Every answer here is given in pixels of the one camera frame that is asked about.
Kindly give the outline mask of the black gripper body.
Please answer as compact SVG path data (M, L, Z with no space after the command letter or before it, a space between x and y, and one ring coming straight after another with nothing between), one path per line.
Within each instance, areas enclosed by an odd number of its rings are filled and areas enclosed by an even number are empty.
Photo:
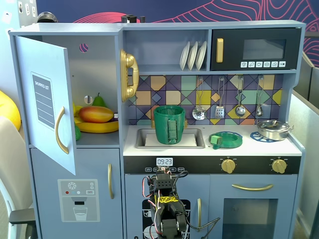
M156 179L167 181L167 180L172 180L173 176L169 173L159 172L156 174Z

